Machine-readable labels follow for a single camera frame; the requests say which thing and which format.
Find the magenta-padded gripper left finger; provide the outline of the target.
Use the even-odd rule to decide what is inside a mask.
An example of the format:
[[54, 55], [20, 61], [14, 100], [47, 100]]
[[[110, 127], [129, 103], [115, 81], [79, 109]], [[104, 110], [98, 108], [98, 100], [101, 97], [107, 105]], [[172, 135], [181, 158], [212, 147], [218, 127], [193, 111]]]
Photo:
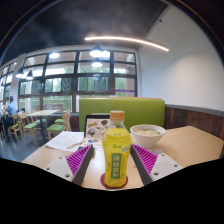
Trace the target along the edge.
[[66, 157], [51, 161], [44, 170], [80, 186], [93, 155], [94, 148], [90, 144]]

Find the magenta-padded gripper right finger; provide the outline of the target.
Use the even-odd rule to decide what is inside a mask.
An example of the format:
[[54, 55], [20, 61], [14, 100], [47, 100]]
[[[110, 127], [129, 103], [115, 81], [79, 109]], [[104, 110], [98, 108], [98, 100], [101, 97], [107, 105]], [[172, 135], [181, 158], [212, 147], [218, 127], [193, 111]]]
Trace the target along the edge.
[[156, 154], [148, 149], [133, 144], [131, 156], [144, 185], [150, 184], [182, 169], [182, 166], [164, 152]]

